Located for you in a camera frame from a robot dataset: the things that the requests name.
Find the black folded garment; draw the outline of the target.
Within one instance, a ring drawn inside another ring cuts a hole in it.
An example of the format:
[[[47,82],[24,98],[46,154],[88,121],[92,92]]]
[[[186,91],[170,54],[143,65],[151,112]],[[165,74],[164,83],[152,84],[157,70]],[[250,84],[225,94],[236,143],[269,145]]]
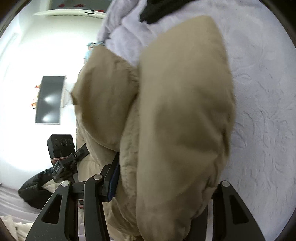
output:
[[[192,2],[192,0],[150,0],[140,14],[140,22],[154,24],[161,18],[169,15],[184,5]]]

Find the khaki puffer jacket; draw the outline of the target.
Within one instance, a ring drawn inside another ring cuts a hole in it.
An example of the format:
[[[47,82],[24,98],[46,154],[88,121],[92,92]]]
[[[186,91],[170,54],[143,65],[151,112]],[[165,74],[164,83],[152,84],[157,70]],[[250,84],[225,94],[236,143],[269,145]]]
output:
[[[137,66],[96,46],[72,90],[76,142],[90,154],[78,179],[119,154],[104,204],[115,240],[184,240],[229,157],[235,100],[220,32],[198,16],[160,34]]]

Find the lavender plush bed blanket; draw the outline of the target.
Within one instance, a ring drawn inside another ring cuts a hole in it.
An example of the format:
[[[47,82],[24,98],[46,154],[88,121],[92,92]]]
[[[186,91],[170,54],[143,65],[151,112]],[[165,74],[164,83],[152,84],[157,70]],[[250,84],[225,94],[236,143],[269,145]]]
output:
[[[187,19],[212,17],[234,78],[236,119],[221,178],[239,193],[266,240],[275,240],[295,209],[295,46],[260,1],[192,1],[148,25],[146,1],[112,1],[98,40],[136,65],[156,36]]]

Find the dark green garment pile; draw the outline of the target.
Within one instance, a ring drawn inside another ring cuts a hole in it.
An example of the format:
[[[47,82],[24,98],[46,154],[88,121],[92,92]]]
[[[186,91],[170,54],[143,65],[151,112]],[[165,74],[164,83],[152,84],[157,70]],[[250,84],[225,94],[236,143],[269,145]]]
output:
[[[33,208],[41,210],[59,186],[52,178],[53,167],[34,175],[18,190],[19,196]]]

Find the wall mounted dark television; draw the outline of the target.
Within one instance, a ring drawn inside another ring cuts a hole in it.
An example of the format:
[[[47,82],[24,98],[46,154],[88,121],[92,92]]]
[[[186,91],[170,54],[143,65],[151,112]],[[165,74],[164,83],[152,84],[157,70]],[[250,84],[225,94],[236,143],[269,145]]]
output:
[[[37,98],[35,123],[60,123],[65,79],[65,75],[43,76]]]

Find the blue monkey print pillow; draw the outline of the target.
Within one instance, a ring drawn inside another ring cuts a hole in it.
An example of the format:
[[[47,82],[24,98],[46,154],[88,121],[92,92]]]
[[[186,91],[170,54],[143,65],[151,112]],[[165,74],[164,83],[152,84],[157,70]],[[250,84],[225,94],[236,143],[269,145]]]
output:
[[[103,46],[104,46],[104,42],[97,42],[97,43],[92,42],[92,43],[89,43],[89,44],[87,45],[87,49],[88,49],[88,50],[87,50],[87,53],[86,53],[86,55],[85,55],[85,57],[84,57],[84,64],[88,61],[88,59],[89,59],[89,57],[90,57],[90,55],[91,55],[93,49],[94,49],[96,46],[99,46],[99,45],[103,45]]]

